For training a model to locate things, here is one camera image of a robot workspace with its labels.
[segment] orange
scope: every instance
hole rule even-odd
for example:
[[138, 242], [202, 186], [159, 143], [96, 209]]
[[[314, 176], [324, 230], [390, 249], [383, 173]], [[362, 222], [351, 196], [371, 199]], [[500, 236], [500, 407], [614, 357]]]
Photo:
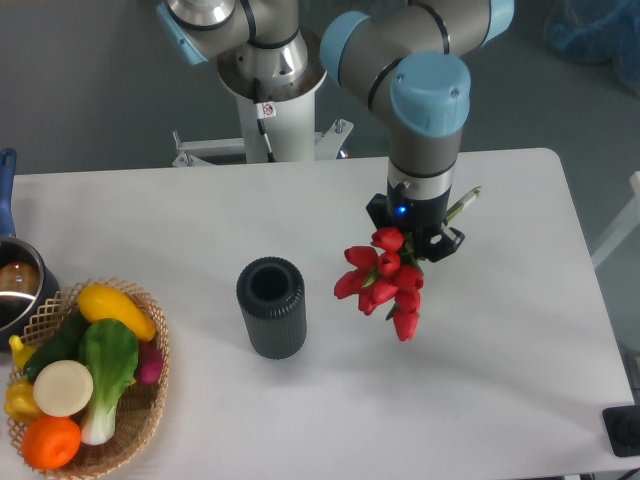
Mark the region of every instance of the orange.
[[44, 416], [25, 432], [22, 456], [33, 468], [55, 470], [78, 453], [80, 437], [80, 427], [70, 418]]

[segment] wicker basket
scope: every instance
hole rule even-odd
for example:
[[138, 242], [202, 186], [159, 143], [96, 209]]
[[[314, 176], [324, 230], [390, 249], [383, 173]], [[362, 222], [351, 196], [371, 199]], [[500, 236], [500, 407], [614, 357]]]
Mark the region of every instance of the wicker basket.
[[[89, 446], [82, 444], [76, 456], [58, 470], [43, 472], [35, 470], [48, 479], [90, 480], [101, 477], [126, 464], [147, 444], [155, 431], [164, 407], [169, 379], [169, 338], [164, 314], [158, 304], [147, 292], [135, 284], [122, 280], [89, 280], [62, 290], [53, 299], [46, 301], [31, 317], [29, 325], [24, 329], [22, 341], [26, 345], [39, 347], [58, 328], [77, 306], [77, 297], [87, 285], [99, 283], [115, 287], [124, 292], [151, 318], [156, 326], [153, 339], [156, 347], [162, 352], [164, 368], [157, 384], [129, 387], [118, 402], [116, 413], [116, 430], [114, 436], [104, 445]], [[21, 373], [14, 366], [9, 383], [21, 378]], [[22, 437], [27, 426], [12, 419], [7, 421], [11, 445], [20, 453]]]

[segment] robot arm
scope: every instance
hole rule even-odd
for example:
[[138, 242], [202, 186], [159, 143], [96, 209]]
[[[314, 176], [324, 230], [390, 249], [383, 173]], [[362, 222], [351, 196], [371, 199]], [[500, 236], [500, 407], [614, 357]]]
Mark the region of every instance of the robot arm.
[[247, 163], [313, 160], [315, 91], [326, 72], [319, 40], [299, 29], [298, 0], [163, 0], [158, 15], [189, 63], [217, 62]]
[[329, 75], [391, 133], [387, 195], [367, 210], [378, 228], [413, 232], [419, 257], [440, 260], [464, 239], [445, 220], [471, 88], [453, 54], [484, 45], [512, 17], [513, 0], [416, 0], [380, 22], [348, 12], [322, 39]]
[[[185, 55], [199, 61], [246, 42], [274, 48], [298, 33], [295, 0], [166, 0], [158, 14]], [[181, 28], [172, 26], [173, 22]]]

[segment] metal pot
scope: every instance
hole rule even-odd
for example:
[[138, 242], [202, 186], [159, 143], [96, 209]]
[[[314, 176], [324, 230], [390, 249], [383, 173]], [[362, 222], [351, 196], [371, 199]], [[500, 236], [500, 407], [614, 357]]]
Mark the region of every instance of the metal pot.
[[17, 155], [0, 152], [0, 351], [9, 351], [9, 337], [22, 335], [31, 315], [59, 290], [35, 248], [16, 237], [11, 195]]

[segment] black cable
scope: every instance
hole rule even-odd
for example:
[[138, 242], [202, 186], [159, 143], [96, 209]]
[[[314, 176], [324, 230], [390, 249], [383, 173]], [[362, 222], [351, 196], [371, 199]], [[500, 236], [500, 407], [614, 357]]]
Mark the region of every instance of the black cable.
[[[258, 90], [260, 89], [260, 80], [257, 78], [253, 79], [253, 104], [257, 105], [260, 103], [260, 101], [258, 100]], [[262, 135], [262, 138], [264, 140], [264, 144], [267, 147], [267, 162], [268, 163], [275, 163], [276, 162], [276, 157], [273, 154], [273, 150], [271, 149], [271, 142], [269, 141], [269, 135], [267, 134], [267, 129], [264, 125], [264, 119], [263, 118], [258, 118], [258, 131], [260, 132], [260, 135]]]
[[634, 468], [633, 470], [629, 470], [623, 476], [619, 477], [618, 480], [627, 480], [627, 479], [633, 477], [638, 472], [640, 472], [640, 468]]

